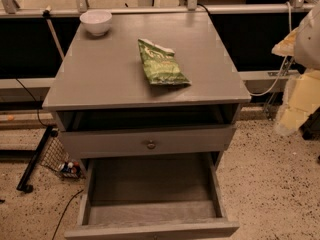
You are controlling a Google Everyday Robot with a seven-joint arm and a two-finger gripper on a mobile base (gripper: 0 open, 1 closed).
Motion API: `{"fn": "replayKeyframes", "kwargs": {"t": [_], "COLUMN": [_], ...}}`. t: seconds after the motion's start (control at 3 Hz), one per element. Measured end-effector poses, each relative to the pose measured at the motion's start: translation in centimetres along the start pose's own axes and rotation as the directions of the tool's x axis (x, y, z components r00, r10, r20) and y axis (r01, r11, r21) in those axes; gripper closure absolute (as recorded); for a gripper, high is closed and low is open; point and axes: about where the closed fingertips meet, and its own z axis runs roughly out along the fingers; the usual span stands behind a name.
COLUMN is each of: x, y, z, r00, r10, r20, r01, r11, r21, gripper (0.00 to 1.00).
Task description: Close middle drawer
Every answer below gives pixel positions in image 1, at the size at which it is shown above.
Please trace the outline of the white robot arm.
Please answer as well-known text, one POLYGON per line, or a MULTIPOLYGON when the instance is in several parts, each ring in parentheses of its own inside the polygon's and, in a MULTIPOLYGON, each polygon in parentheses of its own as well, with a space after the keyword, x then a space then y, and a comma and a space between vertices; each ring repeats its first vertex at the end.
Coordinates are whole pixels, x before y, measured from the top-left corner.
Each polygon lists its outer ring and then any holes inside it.
POLYGON ((287 81, 283 105, 276 116, 275 131, 288 136, 320 108, 320 2, 271 52, 291 56, 305 67, 303 74, 287 81))

